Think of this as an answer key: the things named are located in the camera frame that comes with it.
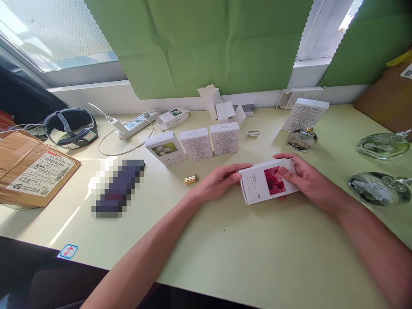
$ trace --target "hand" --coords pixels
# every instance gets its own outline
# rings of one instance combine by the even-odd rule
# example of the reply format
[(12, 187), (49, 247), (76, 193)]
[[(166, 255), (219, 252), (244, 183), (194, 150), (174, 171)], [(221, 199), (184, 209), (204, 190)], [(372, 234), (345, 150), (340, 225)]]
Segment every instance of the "hand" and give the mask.
[(321, 172), (293, 153), (280, 153), (273, 156), (275, 159), (292, 159), (295, 163), (296, 175), (287, 168), (281, 167), (280, 174), (305, 194), (313, 203), (327, 212), (340, 212), (345, 205), (354, 199), (336, 184), (331, 182)]
[(223, 167), (217, 167), (211, 172), (200, 184), (189, 192), (191, 196), (196, 197), (201, 203), (216, 200), (233, 184), (239, 182), (242, 176), (237, 172), (252, 164), (231, 164)]

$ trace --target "fingers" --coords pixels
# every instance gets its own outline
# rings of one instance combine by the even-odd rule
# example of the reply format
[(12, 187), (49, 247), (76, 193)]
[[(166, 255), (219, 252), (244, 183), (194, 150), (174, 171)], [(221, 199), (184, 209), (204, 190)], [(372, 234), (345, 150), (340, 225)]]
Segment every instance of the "fingers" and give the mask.
[(245, 169), (251, 166), (252, 164), (249, 164), (249, 163), (235, 163), (235, 164), (226, 165), (226, 166), (221, 167), (221, 171), (222, 171), (222, 175), (226, 175), (228, 173), (232, 173), (237, 170), (242, 170), (242, 169)]
[(231, 185), (238, 183), (242, 179), (242, 176), (239, 173), (233, 173), (230, 174), (229, 177), (224, 179), (222, 181), (223, 185), (226, 186), (227, 188), (230, 187)]
[(286, 167), (280, 167), (279, 172), (286, 180), (297, 185), (299, 188), (304, 182), (304, 179), (302, 177), (293, 174), (293, 172), (288, 170)]
[(284, 153), (281, 152), (280, 154), (276, 154), (273, 156), (275, 159), (292, 159), (296, 164), (309, 164), (305, 160), (303, 160), (299, 155), (294, 153)]

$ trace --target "person's left hand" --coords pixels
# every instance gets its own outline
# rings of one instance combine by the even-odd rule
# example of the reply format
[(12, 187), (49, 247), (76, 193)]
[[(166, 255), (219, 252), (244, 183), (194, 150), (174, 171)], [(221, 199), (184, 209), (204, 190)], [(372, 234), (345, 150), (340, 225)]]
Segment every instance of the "person's left hand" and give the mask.
[(189, 192), (196, 197), (201, 203), (216, 200), (233, 184), (239, 182), (242, 177), (237, 172), (252, 164), (231, 164), (223, 167), (217, 167), (211, 172), (200, 184)]

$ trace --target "green blind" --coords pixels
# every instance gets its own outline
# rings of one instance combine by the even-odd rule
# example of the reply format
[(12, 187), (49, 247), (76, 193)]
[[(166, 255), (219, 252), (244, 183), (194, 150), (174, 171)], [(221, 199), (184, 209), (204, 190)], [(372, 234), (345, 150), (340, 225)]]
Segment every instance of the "green blind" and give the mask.
[(385, 64), (412, 44), (411, 5), (409, 0), (364, 0), (320, 85), (375, 83)]
[(141, 99), (288, 85), (312, 0), (85, 0)]

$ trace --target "perfume bottle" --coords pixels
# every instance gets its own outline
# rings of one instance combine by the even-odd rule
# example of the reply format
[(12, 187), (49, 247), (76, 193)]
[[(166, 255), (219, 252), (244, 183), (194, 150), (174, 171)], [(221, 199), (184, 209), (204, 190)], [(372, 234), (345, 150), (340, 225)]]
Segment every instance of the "perfume bottle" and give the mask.
[(313, 126), (293, 131), (287, 138), (290, 148), (301, 152), (309, 151), (318, 142), (318, 136), (313, 132)]
[(369, 135), (359, 141), (357, 151), (360, 154), (380, 160), (398, 157), (409, 150), (410, 143), (406, 138), (411, 131)]
[(350, 189), (360, 200), (380, 207), (408, 203), (411, 200), (408, 186), (411, 184), (412, 178), (395, 178), (376, 172), (360, 173), (349, 180)]

